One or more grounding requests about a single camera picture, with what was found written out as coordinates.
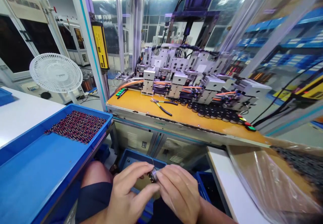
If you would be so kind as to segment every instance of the pile of red components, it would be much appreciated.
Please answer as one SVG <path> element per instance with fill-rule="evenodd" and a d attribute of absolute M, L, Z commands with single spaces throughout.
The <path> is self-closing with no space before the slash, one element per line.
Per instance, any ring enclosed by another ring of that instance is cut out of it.
<path fill-rule="evenodd" d="M 105 119 L 74 110 L 66 118 L 53 125 L 50 130 L 45 131 L 45 134 L 53 132 L 71 140 L 88 144 L 106 121 Z"/>

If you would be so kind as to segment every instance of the leg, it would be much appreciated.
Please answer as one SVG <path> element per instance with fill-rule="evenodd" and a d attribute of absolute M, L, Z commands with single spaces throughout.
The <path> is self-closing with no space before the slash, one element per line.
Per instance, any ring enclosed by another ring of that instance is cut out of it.
<path fill-rule="evenodd" d="M 90 163 L 82 180 L 75 223 L 92 223 L 100 218 L 98 213 L 102 213 L 109 204 L 112 182 L 112 174 L 101 162 Z"/>

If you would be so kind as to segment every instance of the ventilation grille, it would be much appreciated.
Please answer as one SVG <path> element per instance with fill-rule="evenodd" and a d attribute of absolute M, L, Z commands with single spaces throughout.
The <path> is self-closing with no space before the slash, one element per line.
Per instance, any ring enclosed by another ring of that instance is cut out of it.
<path fill-rule="evenodd" d="M 131 148 L 137 148 L 137 134 L 128 132 L 128 146 Z"/>
<path fill-rule="evenodd" d="M 176 155 L 172 156 L 169 160 L 174 163 L 180 164 L 184 160 L 184 158 L 182 158 L 182 157 L 178 156 L 178 154 L 176 154 Z"/>

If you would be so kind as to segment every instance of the black shorts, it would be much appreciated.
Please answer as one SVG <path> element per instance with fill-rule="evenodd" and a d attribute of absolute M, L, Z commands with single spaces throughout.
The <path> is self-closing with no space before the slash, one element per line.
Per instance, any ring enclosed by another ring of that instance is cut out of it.
<path fill-rule="evenodd" d="M 77 201 L 75 223 L 79 224 L 106 208 L 110 202 L 111 191 L 112 184 L 107 182 L 81 188 Z M 182 223 L 162 198 L 154 201 L 153 212 L 149 224 Z"/>

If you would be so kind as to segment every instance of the yellow workbench surface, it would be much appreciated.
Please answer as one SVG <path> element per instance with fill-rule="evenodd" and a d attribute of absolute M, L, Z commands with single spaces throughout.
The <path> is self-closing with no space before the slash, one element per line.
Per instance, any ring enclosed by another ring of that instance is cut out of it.
<path fill-rule="evenodd" d="M 125 108 L 136 113 L 146 114 L 148 117 L 156 117 L 161 120 L 178 122 L 194 129 L 207 130 L 226 135 L 232 135 L 239 138 L 247 139 L 269 145 L 269 142 L 258 131 L 248 131 L 244 126 L 224 122 L 222 120 L 207 119 L 199 117 L 186 106 L 160 103 L 160 105 L 173 116 L 164 113 L 155 103 L 151 102 L 151 96 L 142 95 L 139 91 L 128 90 L 122 97 L 112 96 L 107 105 L 119 108 Z M 163 96 L 154 95 L 154 99 L 168 101 Z"/>

